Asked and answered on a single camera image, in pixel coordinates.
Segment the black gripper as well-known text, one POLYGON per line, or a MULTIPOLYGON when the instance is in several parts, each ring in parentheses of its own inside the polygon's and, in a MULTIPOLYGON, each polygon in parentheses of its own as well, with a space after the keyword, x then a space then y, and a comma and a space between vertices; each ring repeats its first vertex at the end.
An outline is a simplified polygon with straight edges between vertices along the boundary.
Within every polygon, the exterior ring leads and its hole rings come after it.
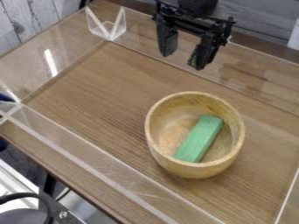
POLYGON ((221 11, 219 0, 155 0, 155 15, 158 46, 165 57, 173 55, 178 48, 175 25, 202 36, 187 62, 202 70, 214 61, 221 46, 230 43, 237 19, 221 11))

